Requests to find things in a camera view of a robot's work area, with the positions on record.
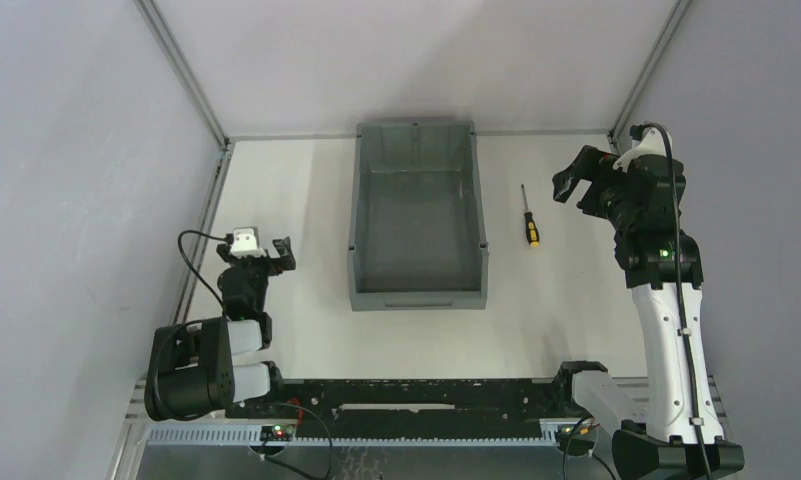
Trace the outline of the black yellow screwdriver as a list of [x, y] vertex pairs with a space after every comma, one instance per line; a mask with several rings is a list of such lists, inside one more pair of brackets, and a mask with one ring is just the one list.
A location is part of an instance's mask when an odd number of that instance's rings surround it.
[[521, 185], [521, 194], [524, 206], [523, 218], [524, 218], [524, 231], [525, 231], [526, 241], [530, 247], [538, 247], [540, 245], [540, 234], [536, 226], [533, 213], [529, 208], [526, 188], [524, 184]]

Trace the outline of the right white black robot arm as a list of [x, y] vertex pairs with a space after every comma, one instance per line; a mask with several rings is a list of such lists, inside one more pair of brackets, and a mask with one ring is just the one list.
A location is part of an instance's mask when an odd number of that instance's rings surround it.
[[703, 272], [697, 243], [680, 226], [680, 162], [656, 152], [618, 156], [584, 146], [553, 177], [557, 202], [580, 182], [586, 215], [614, 229], [615, 258], [636, 307], [648, 400], [638, 404], [602, 366], [561, 366], [572, 404], [611, 438], [622, 479], [722, 479], [745, 465], [716, 411], [702, 342]]

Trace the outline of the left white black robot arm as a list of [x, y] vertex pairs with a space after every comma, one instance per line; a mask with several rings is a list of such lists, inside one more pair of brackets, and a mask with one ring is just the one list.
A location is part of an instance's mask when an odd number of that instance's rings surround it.
[[237, 228], [216, 242], [227, 265], [210, 288], [220, 315], [154, 334], [144, 390], [154, 421], [197, 420], [246, 400], [273, 400], [283, 388], [274, 362], [239, 365], [236, 359], [272, 343], [267, 289], [271, 278], [296, 268], [291, 240], [273, 240], [275, 256], [261, 246], [254, 227]]

